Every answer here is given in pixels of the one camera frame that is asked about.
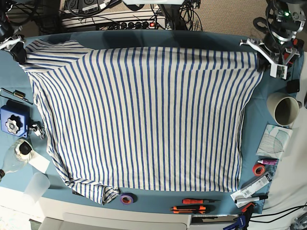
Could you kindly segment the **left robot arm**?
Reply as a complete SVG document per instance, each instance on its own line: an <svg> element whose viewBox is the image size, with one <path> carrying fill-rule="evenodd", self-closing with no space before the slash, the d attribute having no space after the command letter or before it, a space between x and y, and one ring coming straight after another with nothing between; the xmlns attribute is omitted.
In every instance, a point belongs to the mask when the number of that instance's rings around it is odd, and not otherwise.
<svg viewBox="0 0 307 230"><path fill-rule="evenodd" d="M292 66L300 56L304 41L297 38L303 31L306 16L301 8L304 0L268 0L265 17L253 20L254 27L264 34L264 38L255 42L258 51L258 69L277 67L277 77Z"/></svg>

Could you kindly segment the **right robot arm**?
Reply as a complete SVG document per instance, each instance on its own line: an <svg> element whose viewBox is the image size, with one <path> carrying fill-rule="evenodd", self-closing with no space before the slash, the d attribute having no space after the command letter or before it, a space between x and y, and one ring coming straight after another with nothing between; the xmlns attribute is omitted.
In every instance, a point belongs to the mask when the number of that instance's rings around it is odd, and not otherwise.
<svg viewBox="0 0 307 230"><path fill-rule="evenodd" d="M18 34L22 27L13 26L7 15L12 6L12 0L0 1L0 49L10 53L13 59L22 65L26 62L24 36Z"/></svg>

